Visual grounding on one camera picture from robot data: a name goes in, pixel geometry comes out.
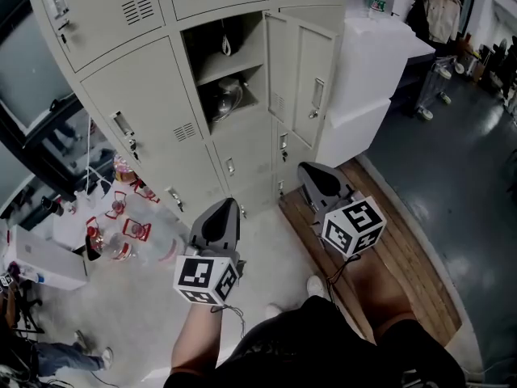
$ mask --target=shelf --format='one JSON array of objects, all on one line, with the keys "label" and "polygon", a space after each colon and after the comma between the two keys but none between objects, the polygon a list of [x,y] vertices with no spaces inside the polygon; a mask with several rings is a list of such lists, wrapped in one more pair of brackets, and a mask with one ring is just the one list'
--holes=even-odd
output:
[{"label": "shelf", "polygon": [[263,30],[258,25],[246,37],[241,48],[232,56],[221,52],[208,55],[197,70],[194,70],[195,84],[205,85],[225,76],[260,66],[264,63]]},{"label": "shelf", "polygon": [[220,122],[212,122],[208,125],[210,133],[214,137],[219,137],[222,133],[226,133],[229,129],[245,124],[248,120],[264,111],[266,107],[261,104],[248,90],[244,91],[239,107],[234,109],[225,119]]}]

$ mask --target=white box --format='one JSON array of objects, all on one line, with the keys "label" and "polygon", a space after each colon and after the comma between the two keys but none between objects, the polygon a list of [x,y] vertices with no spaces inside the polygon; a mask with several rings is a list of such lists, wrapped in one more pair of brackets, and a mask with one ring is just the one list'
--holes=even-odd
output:
[{"label": "white box", "polygon": [[16,262],[20,269],[29,268],[43,277],[44,285],[64,290],[74,290],[88,283],[82,256],[46,241],[20,226],[14,226],[10,233],[4,256],[6,268],[10,263]]},{"label": "white box", "polygon": [[223,306],[237,282],[229,257],[180,255],[174,270],[174,288],[190,303]]},{"label": "white box", "polygon": [[325,215],[322,237],[347,258],[374,246],[386,219],[372,197],[355,201]]}]

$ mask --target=clothes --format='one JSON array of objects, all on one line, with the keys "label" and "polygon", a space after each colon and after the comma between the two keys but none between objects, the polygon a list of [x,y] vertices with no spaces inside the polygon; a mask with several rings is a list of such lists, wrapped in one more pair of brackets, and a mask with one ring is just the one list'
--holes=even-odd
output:
[{"label": "clothes", "polygon": [[428,0],[429,39],[446,44],[456,40],[460,26],[460,5],[452,0]]},{"label": "clothes", "polygon": [[439,388],[465,385],[458,364],[418,322],[396,323],[376,346],[358,337],[332,303],[312,296],[299,310],[253,328],[232,356],[206,378],[174,373],[164,388],[214,382],[400,387],[402,373],[412,369]]},{"label": "clothes", "polygon": [[37,359],[32,343],[16,336],[3,315],[0,315],[0,341],[0,375],[14,381],[27,381],[34,377]]},{"label": "clothes", "polygon": [[100,356],[87,356],[77,342],[65,344],[35,344],[38,356],[38,375],[51,377],[59,368],[84,369],[85,371],[99,371],[104,367]]}]

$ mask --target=black shorts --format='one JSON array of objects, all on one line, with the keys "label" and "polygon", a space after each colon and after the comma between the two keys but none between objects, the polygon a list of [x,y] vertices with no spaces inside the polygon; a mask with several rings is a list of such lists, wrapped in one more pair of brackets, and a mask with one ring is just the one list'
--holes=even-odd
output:
[{"label": "black shorts", "polygon": [[400,387],[408,373],[440,388],[465,386],[460,366],[418,322],[394,324],[376,346],[357,336],[332,303],[313,296],[254,327],[207,377],[175,373],[165,387],[215,381]]}]

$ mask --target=locker vent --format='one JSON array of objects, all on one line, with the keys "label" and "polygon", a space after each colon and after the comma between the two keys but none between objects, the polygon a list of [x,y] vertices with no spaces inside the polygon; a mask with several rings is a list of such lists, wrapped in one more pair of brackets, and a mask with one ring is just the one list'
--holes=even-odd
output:
[{"label": "locker vent", "polygon": [[186,124],[184,126],[180,126],[174,130],[174,135],[176,136],[176,139],[179,142],[185,141],[187,138],[194,137],[194,135],[195,135],[194,125]]},{"label": "locker vent", "polygon": [[273,112],[283,112],[285,110],[285,101],[276,92],[271,93],[271,109]]},{"label": "locker vent", "polygon": [[132,0],[122,5],[122,11],[128,24],[140,22],[154,15],[151,0]]}]

